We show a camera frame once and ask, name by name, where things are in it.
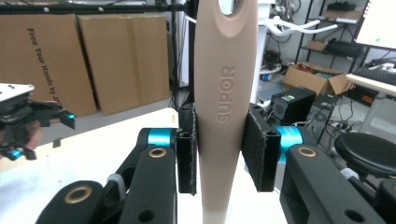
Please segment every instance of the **chair seat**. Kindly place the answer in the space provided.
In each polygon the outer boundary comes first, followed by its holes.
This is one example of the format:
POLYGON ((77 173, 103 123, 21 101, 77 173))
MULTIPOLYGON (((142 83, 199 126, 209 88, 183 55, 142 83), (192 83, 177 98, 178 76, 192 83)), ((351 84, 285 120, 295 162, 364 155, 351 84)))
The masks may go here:
POLYGON ((396 145, 386 139, 368 133, 343 133, 335 139, 334 147, 356 172, 396 176, 396 145))

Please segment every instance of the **monitor screen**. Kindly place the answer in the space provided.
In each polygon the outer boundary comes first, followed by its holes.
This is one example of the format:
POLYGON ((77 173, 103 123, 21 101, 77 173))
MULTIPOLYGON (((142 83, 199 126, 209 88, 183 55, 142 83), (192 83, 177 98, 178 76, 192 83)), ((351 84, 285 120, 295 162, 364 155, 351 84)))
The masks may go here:
POLYGON ((354 42, 378 49, 396 49, 396 1, 368 0, 354 42))

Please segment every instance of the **white tabletop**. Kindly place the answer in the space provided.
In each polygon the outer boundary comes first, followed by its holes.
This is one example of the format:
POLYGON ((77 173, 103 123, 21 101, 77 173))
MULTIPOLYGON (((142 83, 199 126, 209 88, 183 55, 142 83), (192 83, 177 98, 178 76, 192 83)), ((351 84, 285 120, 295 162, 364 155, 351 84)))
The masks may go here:
MULTIPOLYGON (((0 160, 0 223, 35 223, 52 197, 75 181, 93 180, 104 186, 134 148, 142 128, 177 125, 177 112, 166 108, 65 138, 57 148, 38 147, 36 161, 0 160)), ((257 193, 244 167, 241 156, 226 223, 287 223, 278 192, 257 193)), ((178 223, 202 223, 199 193, 177 197, 178 223)))

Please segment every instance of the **black keyboard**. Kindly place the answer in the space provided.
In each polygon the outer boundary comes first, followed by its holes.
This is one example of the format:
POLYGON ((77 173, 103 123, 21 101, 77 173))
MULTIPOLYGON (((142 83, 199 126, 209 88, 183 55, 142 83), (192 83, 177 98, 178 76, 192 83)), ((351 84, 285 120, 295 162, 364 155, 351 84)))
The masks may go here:
POLYGON ((368 69, 360 67, 352 72, 353 75, 358 77, 366 77, 375 81, 387 83, 396 86, 396 74, 382 70, 381 68, 368 69))

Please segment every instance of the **cardboard box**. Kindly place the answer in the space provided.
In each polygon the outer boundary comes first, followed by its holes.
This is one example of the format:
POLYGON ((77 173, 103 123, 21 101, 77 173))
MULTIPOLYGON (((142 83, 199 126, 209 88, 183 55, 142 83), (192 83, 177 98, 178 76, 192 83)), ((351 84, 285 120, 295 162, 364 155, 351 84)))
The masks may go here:
POLYGON ((73 15, 0 16, 0 81, 35 86, 78 117, 96 113, 73 15))
POLYGON ((169 98, 164 15, 79 16, 78 23, 105 115, 169 98))
POLYGON ((306 87, 315 91, 338 95, 348 91, 352 83, 347 80, 346 74, 314 63, 297 63, 289 66, 284 83, 293 87, 306 87), (329 74, 330 78, 316 76, 316 74, 329 74))
POLYGON ((335 11, 335 10, 325 10, 323 16, 325 18, 332 19, 336 21, 339 19, 349 19, 349 20, 360 20, 362 11, 335 11))
POLYGON ((310 40, 306 44, 306 48, 313 49, 317 51, 323 51, 327 47, 327 43, 323 40, 310 40))

